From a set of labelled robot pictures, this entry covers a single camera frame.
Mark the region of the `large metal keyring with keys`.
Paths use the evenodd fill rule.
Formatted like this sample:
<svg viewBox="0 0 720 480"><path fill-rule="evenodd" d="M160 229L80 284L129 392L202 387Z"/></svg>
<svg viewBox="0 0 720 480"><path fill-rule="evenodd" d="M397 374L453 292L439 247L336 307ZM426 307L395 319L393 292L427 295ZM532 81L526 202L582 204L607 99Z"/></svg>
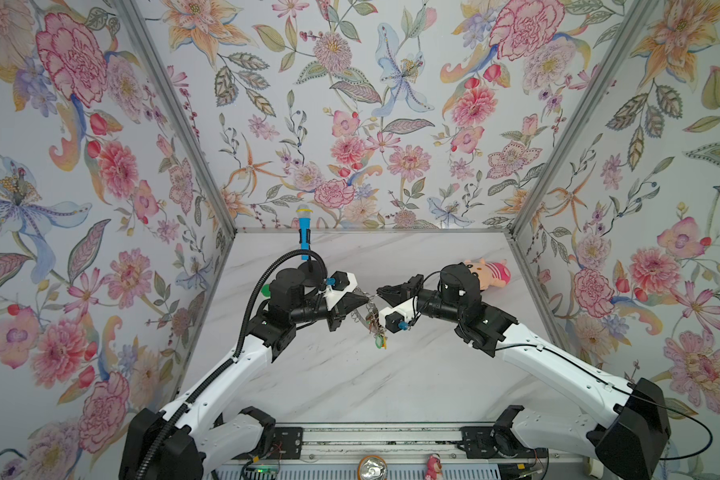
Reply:
<svg viewBox="0 0 720 480"><path fill-rule="evenodd" d="M380 322L379 309L375 303L377 296L364 292L368 296L368 302L355 309L351 316L356 323L362 324L374 340L374 345L379 350L387 349L387 333Z"/></svg>

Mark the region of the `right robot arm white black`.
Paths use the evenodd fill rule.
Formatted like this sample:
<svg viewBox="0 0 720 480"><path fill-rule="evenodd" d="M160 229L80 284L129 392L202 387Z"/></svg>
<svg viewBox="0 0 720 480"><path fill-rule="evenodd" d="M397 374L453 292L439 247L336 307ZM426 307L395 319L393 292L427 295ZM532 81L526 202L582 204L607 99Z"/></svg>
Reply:
<svg viewBox="0 0 720 480"><path fill-rule="evenodd" d="M379 315L391 333L429 318L454 323L469 346L522 369L563 395L578 414L544 414L509 407L497 424L525 449L548 448L595 458L621 479L650 479L671 436L663 391L598 369L556 347L511 314L485 303L479 280L464 264L440 270L435 289L418 274L377 289L387 303Z"/></svg>

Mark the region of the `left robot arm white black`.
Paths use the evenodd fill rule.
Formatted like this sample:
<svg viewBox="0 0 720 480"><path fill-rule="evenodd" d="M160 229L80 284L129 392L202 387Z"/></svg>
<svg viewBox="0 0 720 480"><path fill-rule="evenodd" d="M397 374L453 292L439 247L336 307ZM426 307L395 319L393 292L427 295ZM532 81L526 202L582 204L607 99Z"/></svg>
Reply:
<svg viewBox="0 0 720 480"><path fill-rule="evenodd" d="M275 419L246 407L225 419L242 387L269 367L300 327L325 322L336 330L367 304L354 274L342 271L310 286L304 273L285 269L269 284L243 330L244 343L185 393L159 411L142 410L131 422L119 476L122 479L203 479L236 458L256 459L272 448Z"/></svg>

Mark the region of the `blue toy microphone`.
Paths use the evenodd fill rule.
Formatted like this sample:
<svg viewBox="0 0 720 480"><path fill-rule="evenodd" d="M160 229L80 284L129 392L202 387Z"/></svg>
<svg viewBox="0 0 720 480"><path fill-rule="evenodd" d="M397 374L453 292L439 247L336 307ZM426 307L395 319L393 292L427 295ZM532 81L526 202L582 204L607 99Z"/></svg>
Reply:
<svg viewBox="0 0 720 480"><path fill-rule="evenodd" d="M301 204L297 208L297 219L299 228L299 244L302 250L309 250L311 244L311 214L312 209L307 204Z"/></svg>

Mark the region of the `shiny round metal object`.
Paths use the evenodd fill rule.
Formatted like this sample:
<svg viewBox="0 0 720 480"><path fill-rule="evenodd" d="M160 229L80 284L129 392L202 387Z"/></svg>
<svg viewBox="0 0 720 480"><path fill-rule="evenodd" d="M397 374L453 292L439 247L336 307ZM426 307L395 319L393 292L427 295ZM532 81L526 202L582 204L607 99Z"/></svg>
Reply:
<svg viewBox="0 0 720 480"><path fill-rule="evenodd" d="M388 475L388 465L383 458L369 455L358 463L356 475L358 480L385 480Z"/></svg>

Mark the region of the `small pink figurine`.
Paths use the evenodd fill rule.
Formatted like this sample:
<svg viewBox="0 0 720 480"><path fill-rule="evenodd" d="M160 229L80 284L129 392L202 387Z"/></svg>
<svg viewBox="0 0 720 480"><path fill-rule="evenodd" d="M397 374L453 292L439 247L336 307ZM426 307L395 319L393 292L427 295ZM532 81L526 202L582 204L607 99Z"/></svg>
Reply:
<svg viewBox="0 0 720 480"><path fill-rule="evenodd" d="M424 475L425 480L442 480L443 479L443 468L440 456L438 454L431 454L426 462L426 472Z"/></svg>

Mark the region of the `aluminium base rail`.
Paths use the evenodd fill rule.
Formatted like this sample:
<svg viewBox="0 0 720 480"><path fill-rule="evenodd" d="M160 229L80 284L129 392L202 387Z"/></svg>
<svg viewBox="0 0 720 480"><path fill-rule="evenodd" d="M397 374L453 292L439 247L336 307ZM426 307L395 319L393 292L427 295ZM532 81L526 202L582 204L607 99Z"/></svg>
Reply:
<svg viewBox="0 0 720 480"><path fill-rule="evenodd" d="M377 455L389 464L420 463L438 454L445 464L511 463L487 448L490 422L279 423L272 458L283 463L356 464Z"/></svg>

